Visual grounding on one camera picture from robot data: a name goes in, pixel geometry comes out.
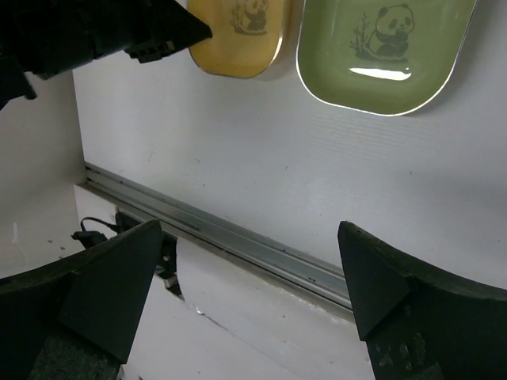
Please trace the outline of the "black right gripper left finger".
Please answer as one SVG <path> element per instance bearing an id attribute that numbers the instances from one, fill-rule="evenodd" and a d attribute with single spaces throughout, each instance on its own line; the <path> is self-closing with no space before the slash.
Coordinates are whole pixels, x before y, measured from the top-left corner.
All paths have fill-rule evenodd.
<path id="1" fill-rule="evenodd" d="M 1 280 L 3 379 L 116 379 L 162 247 L 158 221 Z"/>

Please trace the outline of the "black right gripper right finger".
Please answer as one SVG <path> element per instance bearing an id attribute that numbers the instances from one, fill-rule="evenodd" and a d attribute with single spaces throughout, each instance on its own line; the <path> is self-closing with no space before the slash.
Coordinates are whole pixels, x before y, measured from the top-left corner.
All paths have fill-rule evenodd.
<path id="1" fill-rule="evenodd" d="M 506 291 L 404 253 L 351 222 L 337 240 L 377 379 L 504 379 Z"/>

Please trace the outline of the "yellow panda plate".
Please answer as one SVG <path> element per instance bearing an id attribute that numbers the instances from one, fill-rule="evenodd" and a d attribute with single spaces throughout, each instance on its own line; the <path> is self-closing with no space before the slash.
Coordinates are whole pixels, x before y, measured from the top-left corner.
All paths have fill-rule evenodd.
<path id="1" fill-rule="evenodd" d="M 207 24 L 212 37 L 189 49 L 204 72 L 251 79 L 278 58 L 288 31 L 292 3 L 280 0 L 188 1 L 186 9 Z"/>

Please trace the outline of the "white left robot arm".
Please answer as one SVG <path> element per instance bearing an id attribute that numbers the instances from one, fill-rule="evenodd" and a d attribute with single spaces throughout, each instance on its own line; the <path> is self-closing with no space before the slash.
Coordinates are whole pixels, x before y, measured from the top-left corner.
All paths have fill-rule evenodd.
<path id="1" fill-rule="evenodd" d="M 36 99 L 28 74 L 48 80 L 118 51 L 150 63 L 211 37 L 176 1 L 3 1 L 1 105 Z"/>

